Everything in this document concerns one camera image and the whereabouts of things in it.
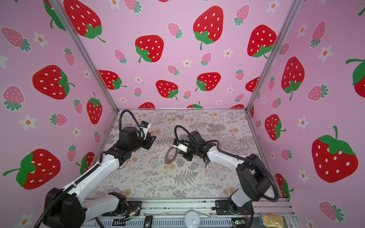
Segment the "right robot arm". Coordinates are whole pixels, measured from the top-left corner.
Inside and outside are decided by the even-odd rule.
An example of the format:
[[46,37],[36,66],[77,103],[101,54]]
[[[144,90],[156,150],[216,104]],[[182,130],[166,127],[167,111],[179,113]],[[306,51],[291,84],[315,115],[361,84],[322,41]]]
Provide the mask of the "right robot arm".
[[197,131],[188,133],[187,140],[176,138],[173,147],[180,150],[180,154],[188,161],[198,156],[205,164],[216,162],[236,171],[240,187],[226,201],[225,209],[230,213],[240,214],[244,207],[251,208],[253,202],[262,198],[271,202],[278,201],[275,181],[255,154],[246,157],[231,154],[220,148],[218,140],[205,141]]

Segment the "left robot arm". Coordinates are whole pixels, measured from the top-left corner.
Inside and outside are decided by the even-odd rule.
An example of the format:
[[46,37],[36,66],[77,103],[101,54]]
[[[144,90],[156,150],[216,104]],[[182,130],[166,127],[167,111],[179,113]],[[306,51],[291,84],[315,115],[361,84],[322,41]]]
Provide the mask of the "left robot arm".
[[53,188],[47,193],[44,212],[35,227],[44,224],[50,228],[80,228],[102,214],[125,209],[125,196],[116,192],[94,202],[86,202],[86,198],[111,172],[130,159],[132,153],[140,148],[150,149],[155,139],[144,127],[120,130],[119,140],[102,152],[96,164],[65,187]]

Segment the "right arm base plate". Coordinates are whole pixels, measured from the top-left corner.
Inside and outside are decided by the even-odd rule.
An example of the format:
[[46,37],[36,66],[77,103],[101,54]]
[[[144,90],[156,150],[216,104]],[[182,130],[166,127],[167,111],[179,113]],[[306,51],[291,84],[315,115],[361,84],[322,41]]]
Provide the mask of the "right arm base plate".
[[216,211],[217,215],[253,215],[252,205],[246,203],[242,207],[236,206],[232,201],[228,199],[216,200],[215,206],[212,208]]

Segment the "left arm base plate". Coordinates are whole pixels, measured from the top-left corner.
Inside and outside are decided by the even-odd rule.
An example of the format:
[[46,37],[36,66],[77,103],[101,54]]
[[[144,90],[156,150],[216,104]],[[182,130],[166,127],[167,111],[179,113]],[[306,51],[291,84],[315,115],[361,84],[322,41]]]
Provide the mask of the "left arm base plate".
[[134,212],[134,216],[140,215],[140,210],[142,207],[142,201],[127,201],[126,205],[118,206],[116,210],[112,212],[107,212],[102,214],[102,217],[126,217],[129,216],[132,212]]

